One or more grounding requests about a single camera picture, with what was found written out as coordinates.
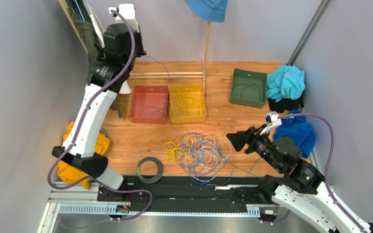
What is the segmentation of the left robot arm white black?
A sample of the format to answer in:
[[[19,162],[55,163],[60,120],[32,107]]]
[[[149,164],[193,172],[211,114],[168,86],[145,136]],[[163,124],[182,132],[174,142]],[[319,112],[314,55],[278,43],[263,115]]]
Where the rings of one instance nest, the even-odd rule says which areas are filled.
[[[118,190],[124,177],[108,164],[108,158],[95,152],[105,116],[121,87],[130,77],[137,57],[145,55],[140,31],[128,23],[110,25],[103,35],[104,48],[89,67],[85,95],[67,139],[52,149],[57,162],[82,171],[110,190]]]

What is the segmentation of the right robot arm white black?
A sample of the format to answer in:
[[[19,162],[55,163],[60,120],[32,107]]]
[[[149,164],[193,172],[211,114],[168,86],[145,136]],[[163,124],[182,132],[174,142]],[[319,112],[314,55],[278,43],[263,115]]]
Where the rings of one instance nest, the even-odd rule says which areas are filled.
[[[321,233],[373,233],[373,223],[362,220],[327,189],[324,175],[301,158],[302,150],[289,136],[271,141],[262,129],[226,135],[236,151],[256,152],[283,175],[281,180],[264,176],[255,192],[261,201],[285,207]]]

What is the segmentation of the royal blue towel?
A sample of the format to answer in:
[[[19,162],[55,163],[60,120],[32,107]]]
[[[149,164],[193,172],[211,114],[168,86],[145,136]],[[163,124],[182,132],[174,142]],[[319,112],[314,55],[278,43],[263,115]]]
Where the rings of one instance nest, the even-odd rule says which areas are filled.
[[[305,116],[289,117],[281,120],[282,124],[276,129],[273,140],[289,136],[302,150],[301,157],[308,158],[316,143],[316,132]]]

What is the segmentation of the black cloth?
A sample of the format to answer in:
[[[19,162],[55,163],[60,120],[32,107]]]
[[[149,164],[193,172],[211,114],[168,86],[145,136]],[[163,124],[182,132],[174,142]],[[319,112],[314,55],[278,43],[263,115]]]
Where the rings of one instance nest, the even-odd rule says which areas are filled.
[[[273,112],[283,113],[285,110],[299,110],[301,111],[304,108],[304,98],[300,96],[296,100],[292,99],[281,99],[276,102],[274,99],[267,99],[269,108]]]

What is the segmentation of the olive green garment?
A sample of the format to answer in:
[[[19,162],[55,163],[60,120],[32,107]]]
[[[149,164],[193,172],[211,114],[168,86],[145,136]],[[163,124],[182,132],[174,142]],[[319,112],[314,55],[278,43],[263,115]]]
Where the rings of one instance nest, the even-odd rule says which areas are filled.
[[[95,33],[92,21],[82,0],[67,0],[69,13],[77,27],[80,38],[87,47],[88,63],[93,65],[101,51],[101,45]]]

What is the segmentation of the green plastic bin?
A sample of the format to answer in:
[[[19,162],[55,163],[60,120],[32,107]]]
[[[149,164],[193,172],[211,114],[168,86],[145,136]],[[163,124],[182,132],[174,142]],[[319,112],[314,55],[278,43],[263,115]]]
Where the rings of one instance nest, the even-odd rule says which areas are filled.
[[[235,68],[229,102],[263,108],[267,101],[267,73]]]

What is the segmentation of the red plastic bin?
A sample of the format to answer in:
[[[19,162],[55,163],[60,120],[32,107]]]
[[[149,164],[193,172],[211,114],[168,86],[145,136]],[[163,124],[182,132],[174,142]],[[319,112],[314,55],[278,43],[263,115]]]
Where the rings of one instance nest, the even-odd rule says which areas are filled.
[[[129,117],[133,123],[164,124],[167,122],[169,87],[136,85]]]

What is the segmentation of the yellow plastic bin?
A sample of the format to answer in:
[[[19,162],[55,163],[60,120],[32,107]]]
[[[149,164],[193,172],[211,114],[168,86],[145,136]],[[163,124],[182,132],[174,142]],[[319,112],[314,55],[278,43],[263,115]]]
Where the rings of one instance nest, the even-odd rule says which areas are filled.
[[[202,84],[169,86],[172,123],[204,122],[207,111]]]

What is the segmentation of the wooden clothes rack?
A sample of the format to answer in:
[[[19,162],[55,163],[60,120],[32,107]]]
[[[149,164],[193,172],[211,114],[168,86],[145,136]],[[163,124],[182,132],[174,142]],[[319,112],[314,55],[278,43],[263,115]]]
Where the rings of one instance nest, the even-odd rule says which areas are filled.
[[[78,30],[77,30],[77,27],[75,26],[75,24],[74,24],[74,22],[72,20],[72,17],[71,17],[71,15],[69,13],[69,8],[68,8],[67,2],[65,0],[58,0],[58,2],[60,4],[61,8],[63,9],[63,11],[64,11],[67,19],[69,20],[69,22],[70,22],[70,24],[71,24],[71,26],[72,26],[75,34],[77,35],[77,37],[78,37],[78,39],[79,39],[82,47],[84,48],[85,52],[88,53],[87,47],[85,46],[84,41],[80,38],[80,34],[79,34]]]

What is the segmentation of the turquoise cloth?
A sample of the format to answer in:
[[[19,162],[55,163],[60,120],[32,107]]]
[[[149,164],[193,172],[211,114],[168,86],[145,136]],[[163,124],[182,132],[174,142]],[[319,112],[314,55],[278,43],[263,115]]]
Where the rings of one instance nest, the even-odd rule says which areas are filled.
[[[281,65],[267,76],[268,99],[276,102],[282,99],[296,100],[305,90],[305,72],[296,66]]]

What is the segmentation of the wooden hat stand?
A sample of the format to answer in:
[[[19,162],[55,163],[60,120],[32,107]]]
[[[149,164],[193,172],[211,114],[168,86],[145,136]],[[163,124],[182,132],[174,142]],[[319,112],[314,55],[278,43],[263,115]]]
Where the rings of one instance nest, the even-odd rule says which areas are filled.
[[[143,72],[132,73],[131,78],[134,80],[152,80],[152,79],[201,79],[203,84],[203,92],[206,94],[206,72],[208,63],[208,52],[211,32],[211,21],[207,21],[204,57],[201,61],[202,70],[194,72]]]

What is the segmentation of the blue bucket hat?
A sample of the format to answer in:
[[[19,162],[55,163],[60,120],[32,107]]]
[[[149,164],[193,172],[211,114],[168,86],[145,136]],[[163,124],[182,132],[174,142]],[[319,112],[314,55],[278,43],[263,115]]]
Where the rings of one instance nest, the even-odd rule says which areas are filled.
[[[225,21],[228,0],[185,0],[188,8],[200,18],[222,23]]]

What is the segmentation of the corner aluminium profile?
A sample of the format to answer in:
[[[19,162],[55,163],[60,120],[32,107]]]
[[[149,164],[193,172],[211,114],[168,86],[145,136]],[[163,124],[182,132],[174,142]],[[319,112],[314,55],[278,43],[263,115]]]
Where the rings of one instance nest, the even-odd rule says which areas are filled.
[[[332,0],[322,0],[316,9],[313,17],[311,18],[310,22],[308,23],[306,29],[304,30],[299,42],[297,43],[294,51],[292,52],[289,60],[287,61],[286,65],[293,66],[297,62],[299,56],[301,55],[303,49],[307,45],[310,37],[313,35],[316,27],[320,23],[321,18],[324,16],[327,8],[331,4]]]

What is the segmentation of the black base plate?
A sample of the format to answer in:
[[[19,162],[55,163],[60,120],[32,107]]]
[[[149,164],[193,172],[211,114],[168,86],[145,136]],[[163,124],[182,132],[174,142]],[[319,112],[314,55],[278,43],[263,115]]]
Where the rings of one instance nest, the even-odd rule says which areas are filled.
[[[124,176],[122,193],[98,188],[97,201],[131,205],[132,211],[173,213],[246,213],[250,207],[275,215],[279,206],[257,197],[256,177],[216,177],[209,184],[196,184],[187,176],[163,176],[145,184],[137,176]]]

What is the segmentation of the aluminium rail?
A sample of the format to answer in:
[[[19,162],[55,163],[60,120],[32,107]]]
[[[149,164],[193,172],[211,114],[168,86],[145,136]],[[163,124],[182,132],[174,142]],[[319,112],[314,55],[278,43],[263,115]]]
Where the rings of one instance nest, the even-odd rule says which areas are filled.
[[[67,214],[110,214],[141,210],[150,216],[277,216],[280,205],[261,200],[255,184],[197,185],[165,180],[160,184],[128,183],[134,193],[120,194],[92,184],[52,191],[50,203]]]

